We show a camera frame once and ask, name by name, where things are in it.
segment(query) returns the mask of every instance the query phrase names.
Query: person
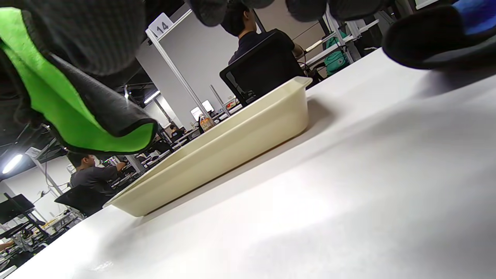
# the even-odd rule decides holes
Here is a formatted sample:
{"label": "person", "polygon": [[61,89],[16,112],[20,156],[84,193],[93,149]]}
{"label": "person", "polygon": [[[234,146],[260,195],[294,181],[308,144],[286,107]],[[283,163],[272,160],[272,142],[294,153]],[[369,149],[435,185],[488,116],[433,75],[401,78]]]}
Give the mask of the person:
{"label": "person", "polygon": [[119,172],[122,171],[126,163],[100,168],[95,167],[95,159],[92,155],[70,152],[67,157],[76,168],[76,172],[70,177],[70,183],[73,187],[87,186],[106,195],[116,193],[109,181],[117,179]]}
{"label": "person", "polygon": [[14,245],[14,241],[12,241],[12,240],[9,240],[8,242],[5,242],[5,243],[1,243],[0,244],[0,252],[7,249],[10,246],[13,246],[13,245]]}
{"label": "person", "polygon": [[253,10],[249,9],[239,0],[229,1],[226,15],[224,16],[221,26],[229,34],[236,36],[239,39],[238,50],[234,52],[234,55],[229,60],[229,64],[275,32],[280,32],[284,35],[283,45],[293,52],[296,59],[299,59],[304,55],[301,46],[295,44],[289,36],[281,30],[273,29],[258,34],[256,32],[256,21]]}
{"label": "person", "polygon": [[183,130],[179,130],[176,125],[171,125],[171,130],[171,138],[173,139],[179,139],[185,135],[185,132]]}

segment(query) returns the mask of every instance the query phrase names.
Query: computer monitor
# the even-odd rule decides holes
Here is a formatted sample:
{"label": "computer monitor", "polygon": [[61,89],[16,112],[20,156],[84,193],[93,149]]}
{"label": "computer monitor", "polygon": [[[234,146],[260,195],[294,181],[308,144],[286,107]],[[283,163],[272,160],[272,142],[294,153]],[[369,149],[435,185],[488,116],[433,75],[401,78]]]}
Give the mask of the computer monitor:
{"label": "computer monitor", "polygon": [[[21,208],[27,212],[34,208],[34,204],[30,202],[23,194],[12,198]],[[5,224],[17,216],[22,215],[21,210],[11,201],[6,200],[0,203],[0,223]]]}

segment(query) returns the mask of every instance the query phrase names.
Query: black office chair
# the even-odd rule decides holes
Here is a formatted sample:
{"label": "black office chair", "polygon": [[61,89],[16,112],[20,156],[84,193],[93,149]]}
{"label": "black office chair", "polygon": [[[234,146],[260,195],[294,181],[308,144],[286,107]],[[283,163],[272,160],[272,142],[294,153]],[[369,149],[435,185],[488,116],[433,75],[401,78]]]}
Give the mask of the black office chair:
{"label": "black office chair", "polygon": [[56,198],[55,202],[75,208],[89,217],[100,211],[111,198],[87,186],[78,185]]}
{"label": "black office chair", "polygon": [[291,50],[275,32],[220,72],[242,106],[254,102],[296,76],[305,76]]}

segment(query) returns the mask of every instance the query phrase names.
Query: ceiling light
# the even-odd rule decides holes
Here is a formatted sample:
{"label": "ceiling light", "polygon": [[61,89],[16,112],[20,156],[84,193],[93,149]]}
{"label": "ceiling light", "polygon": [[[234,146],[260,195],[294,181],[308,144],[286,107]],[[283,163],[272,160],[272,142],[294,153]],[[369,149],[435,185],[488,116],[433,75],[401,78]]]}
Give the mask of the ceiling light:
{"label": "ceiling light", "polygon": [[157,92],[153,93],[150,97],[146,98],[145,104],[148,104],[151,100],[153,100],[153,98],[157,97],[158,94],[160,94],[160,90],[158,90]]}
{"label": "ceiling light", "polygon": [[5,166],[2,173],[6,174],[7,172],[11,171],[21,161],[21,159],[22,159],[22,154],[17,154],[16,156],[14,156],[14,158],[10,160],[7,166]]}

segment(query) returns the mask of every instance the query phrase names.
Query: plastic tray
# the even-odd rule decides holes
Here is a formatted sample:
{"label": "plastic tray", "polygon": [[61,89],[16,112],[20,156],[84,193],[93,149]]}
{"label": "plastic tray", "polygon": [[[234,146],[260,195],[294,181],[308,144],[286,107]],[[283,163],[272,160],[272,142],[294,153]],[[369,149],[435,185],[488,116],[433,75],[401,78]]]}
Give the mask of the plastic tray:
{"label": "plastic tray", "polygon": [[108,201],[146,215],[297,136],[308,125],[307,77],[295,77],[170,155]]}

